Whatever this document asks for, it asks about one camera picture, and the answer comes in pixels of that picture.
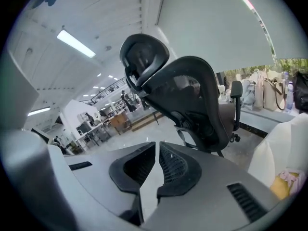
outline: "black bag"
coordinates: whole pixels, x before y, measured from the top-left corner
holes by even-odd
[[[308,112],[308,74],[299,71],[293,78],[293,99],[296,109]]]

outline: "chair headrest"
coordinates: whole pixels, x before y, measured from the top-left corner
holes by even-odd
[[[130,89],[141,90],[141,85],[161,69],[169,59],[167,47],[146,34],[129,36],[120,50],[120,60]]]

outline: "railing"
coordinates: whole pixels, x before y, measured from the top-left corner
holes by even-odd
[[[98,101],[102,100],[106,96],[108,96],[110,93],[114,92],[116,89],[119,89],[120,87],[126,85],[125,77],[122,79],[119,79],[117,82],[111,84],[110,86],[106,87],[104,90],[101,90],[96,96],[94,96],[91,99],[83,100],[82,103],[88,104],[88,105],[94,105]]]

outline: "beige tote bag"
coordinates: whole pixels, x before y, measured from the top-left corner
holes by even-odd
[[[275,77],[273,80],[263,81],[264,108],[268,110],[284,110],[285,108],[285,81]]]

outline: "chair armrest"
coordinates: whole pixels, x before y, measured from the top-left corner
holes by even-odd
[[[232,87],[231,87],[231,98],[240,98],[243,94],[243,86],[242,83],[238,80],[235,80],[232,82]]]

